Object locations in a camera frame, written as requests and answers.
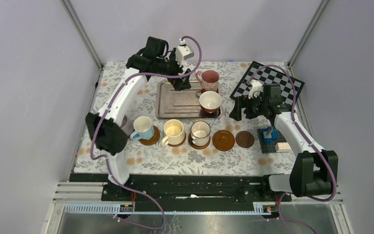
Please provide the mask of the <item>metal serving tray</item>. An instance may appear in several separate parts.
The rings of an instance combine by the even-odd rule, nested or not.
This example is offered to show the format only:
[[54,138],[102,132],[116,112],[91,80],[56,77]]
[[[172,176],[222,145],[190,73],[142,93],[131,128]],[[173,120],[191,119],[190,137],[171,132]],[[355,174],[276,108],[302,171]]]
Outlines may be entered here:
[[159,119],[214,119],[222,116],[222,111],[204,112],[199,104],[201,87],[197,81],[190,82],[191,88],[174,90],[169,82],[160,82],[157,88],[155,116]]

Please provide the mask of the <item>pink mug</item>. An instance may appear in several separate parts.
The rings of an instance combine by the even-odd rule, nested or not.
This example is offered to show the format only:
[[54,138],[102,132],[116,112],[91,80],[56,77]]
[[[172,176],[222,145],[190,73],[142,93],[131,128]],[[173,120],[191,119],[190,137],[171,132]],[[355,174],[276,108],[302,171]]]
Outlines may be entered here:
[[197,71],[195,77],[201,85],[201,91],[213,91],[218,92],[219,87],[219,74],[213,70]]

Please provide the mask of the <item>white cup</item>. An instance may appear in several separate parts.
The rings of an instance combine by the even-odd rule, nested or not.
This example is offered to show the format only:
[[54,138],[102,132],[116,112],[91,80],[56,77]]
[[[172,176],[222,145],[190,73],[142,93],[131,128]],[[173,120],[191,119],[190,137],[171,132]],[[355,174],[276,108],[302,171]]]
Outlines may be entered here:
[[222,104],[222,97],[214,91],[205,91],[199,97],[201,109],[206,113],[218,111]]

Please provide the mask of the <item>dark walnut round coaster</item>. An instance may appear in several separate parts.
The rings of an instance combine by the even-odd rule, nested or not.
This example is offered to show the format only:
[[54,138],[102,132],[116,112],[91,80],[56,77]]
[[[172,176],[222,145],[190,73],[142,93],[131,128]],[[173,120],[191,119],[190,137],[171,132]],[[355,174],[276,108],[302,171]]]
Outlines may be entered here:
[[254,136],[248,131],[241,131],[236,134],[236,143],[242,148],[250,148],[254,144]]

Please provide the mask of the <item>brown wooden coaster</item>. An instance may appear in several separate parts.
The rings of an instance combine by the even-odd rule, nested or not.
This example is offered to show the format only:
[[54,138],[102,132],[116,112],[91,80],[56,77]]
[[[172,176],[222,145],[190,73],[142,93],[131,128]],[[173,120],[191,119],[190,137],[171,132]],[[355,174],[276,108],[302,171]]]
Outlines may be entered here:
[[229,151],[235,145],[235,137],[230,131],[219,130],[213,135],[212,144],[219,151]]
[[207,148],[207,147],[210,145],[210,143],[211,143],[211,138],[209,138],[208,142],[207,142],[205,145],[203,145],[203,146],[198,146],[198,145],[195,145],[195,144],[193,143],[193,138],[192,138],[192,136],[191,136],[191,133],[189,133],[189,134],[188,134],[188,143],[189,143],[189,145],[190,145],[192,148],[194,148],[194,149],[196,149],[196,150],[202,150],[202,149]]
[[151,146],[151,145],[154,145],[158,142],[158,140],[160,139],[160,131],[159,129],[157,128],[157,126],[153,126],[153,129],[154,129],[154,134],[152,136],[151,139],[149,140],[145,140],[145,139],[140,139],[139,142],[145,146]]
[[170,147],[178,147],[178,146],[181,146],[181,145],[184,144],[184,142],[186,141],[186,139],[187,139],[187,137],[185,136],[184,139],[183,139],[180,143],[178,143],[178,144],[168,144],[168,146],[170,146]]

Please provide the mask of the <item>cream yellow mug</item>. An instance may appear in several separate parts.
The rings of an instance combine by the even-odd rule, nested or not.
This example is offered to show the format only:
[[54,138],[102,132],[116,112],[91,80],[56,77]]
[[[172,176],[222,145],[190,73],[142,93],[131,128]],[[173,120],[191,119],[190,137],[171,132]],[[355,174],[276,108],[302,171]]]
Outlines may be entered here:
[[184,125],[177,119],[170,119],[164,124],[164,137],[161,141],[161,146],[165,147],[168,144],[178,144],[186,136]]

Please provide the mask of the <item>white ribbed mug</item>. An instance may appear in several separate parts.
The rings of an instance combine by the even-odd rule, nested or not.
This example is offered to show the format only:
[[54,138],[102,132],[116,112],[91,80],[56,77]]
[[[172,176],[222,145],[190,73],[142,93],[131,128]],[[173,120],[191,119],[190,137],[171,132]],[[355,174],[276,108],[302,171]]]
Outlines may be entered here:
[[205,146],[210,140],[210,125],[205,121],[196,121],[190,128],[189,143],[198,147]]

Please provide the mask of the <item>light blue mug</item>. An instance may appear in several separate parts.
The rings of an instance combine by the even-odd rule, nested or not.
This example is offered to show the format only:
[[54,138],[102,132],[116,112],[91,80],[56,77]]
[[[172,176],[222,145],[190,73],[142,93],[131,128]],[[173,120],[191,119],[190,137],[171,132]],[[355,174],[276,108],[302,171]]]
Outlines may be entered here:
[[134,131],[131,133],[132,140],[150,140],[154,135],[152,120],[146,116],[140,116],[133,122]]

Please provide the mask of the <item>lilac mug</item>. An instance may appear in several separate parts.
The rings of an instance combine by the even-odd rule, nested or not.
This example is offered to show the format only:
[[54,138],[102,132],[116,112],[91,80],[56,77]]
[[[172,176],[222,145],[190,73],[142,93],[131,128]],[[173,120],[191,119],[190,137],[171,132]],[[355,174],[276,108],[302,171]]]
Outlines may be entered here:
[[124,115],[120,128],[129,137],[134,131],[133,121]]

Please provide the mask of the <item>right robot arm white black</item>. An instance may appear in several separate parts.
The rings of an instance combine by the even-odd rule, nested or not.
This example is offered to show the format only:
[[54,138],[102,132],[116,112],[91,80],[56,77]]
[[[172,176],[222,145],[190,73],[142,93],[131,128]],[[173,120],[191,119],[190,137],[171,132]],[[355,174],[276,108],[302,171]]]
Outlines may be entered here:
[[275,174],[260,187],[264,200],[271,201],[279,192],[317,201],[330,201],[337,192],[338,156],[317,144],[301,125],[294,104],[283,102],[279,84],[264,84],[253,80],[248,95],[236,98],[230,118],[240,121],[264,116],[286,139],[296,156],[290,174]]

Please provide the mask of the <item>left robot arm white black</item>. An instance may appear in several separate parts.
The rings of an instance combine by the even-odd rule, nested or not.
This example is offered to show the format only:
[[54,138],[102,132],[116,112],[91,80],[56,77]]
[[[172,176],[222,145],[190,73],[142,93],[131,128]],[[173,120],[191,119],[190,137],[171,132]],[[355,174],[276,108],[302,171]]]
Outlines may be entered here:
[[185,60],[194,56],[186,43],[188,36],[180,38],[177,47],[169,49],[168,42],[148,37],[146,45],[133,54],[126,63],[123,76],[113,94],[95,113],[87,113],[86,126],[92,140],[92,160],[105,159],[109,181],[115,184],[113,194],[119,200],[131,196],[131,186],[126,184],[130,173],[123,156],[131,130],[124,118],[132,100],[151,77],[166,78],[176,91],[190,88],[189,77],[193,73],[184,69]]

